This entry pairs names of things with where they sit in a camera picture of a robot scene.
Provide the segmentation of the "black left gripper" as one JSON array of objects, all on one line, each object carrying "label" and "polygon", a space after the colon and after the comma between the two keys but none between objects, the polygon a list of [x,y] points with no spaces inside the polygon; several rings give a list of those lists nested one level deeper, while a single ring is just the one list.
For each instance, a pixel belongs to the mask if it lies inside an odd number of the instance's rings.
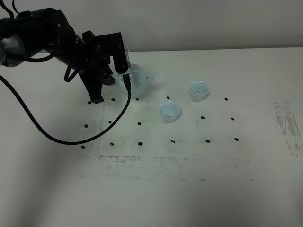
[{"label": "black left gripper", "polygon": [[92,42],[93,38],[95,35],[90,30],[84,32],[82,37],[76,36],[76,51],[71,65],[78,71],[90,101],[98,104],[104,101],[101,95],[102,85],[113,85],[115,79],[109,67],[109,58],[99,45]]}]

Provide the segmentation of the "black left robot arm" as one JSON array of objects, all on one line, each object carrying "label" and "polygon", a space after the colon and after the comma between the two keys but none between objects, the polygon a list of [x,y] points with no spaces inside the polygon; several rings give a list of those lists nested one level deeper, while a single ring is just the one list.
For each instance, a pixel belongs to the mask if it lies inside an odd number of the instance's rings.
[{"label": "black left robot arm", "polygon": [[0,63],[16,67],[45,50],[67,66],[64,81],[70,82],[79,75],[91,102],[104,101],[103,85],[114,84],[108,57],[100,46],[92,42],[95,35],[87,31],[78,36],[60,10],[46,8],[25,11],[15,19],[0,21]]}]

